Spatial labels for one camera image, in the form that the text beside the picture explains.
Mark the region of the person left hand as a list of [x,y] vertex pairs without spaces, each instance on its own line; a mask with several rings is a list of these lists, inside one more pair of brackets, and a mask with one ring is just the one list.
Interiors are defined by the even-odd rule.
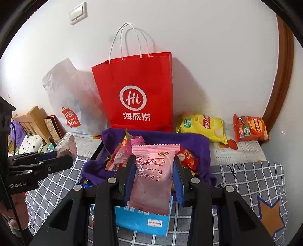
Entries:
[[[26,197],[25,195],[26,195],[25,192],[12,195],[13,204],[17,216],[19,218],[19,222],[22,230],[27,228],[29,222],[28,209],[25,202],[25,197]],[[19,229],[16,216],[14,215],[13,210],[12,209],[7,210],[2,201],[1,201],[1,214],[8,219],[10,226],[12,226],[15,229]]]

